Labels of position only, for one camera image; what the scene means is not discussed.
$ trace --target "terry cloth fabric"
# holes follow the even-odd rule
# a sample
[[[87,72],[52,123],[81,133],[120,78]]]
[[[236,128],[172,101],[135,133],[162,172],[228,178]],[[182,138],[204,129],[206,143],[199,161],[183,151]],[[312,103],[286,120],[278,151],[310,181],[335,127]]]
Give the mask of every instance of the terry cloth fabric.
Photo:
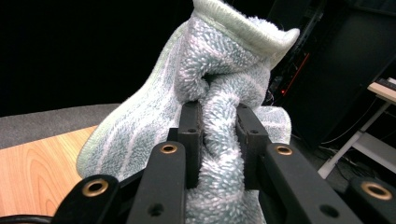
[[[236,107],[250,106],[273,142],[290,141],[285,110],[261,106],[270,71],[299,35],[247,18],[219,0],[194,0],[143,87],[92,133],[78,155],[81,177],[119,181],[144,169],[152,148],[177,127],[188,101],[202,104],[205,150],[197,188],[187,192],[187,223],[263,223],[257,190],[245,190],[235,134]]]

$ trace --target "gray towel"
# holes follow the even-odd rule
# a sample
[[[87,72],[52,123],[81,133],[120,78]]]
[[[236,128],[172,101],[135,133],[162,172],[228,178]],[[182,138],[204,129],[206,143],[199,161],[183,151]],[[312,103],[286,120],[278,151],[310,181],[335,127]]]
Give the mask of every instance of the gray towel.
[[[145,85],[115,109],[78,155],[78,173],[118,180],[144,169],[151,149],[178,126],[181,106],[203,106],[205,151],[198,187],[187,192],[187,223],[263,223],[257,190],[245,190],[235,134],[236,107],[250,106],[273,142],[289,143],[290,118],[261,106],[270,71],[299,30],[279,31],[219,0],[194,0],[188,21],[172,34]]]

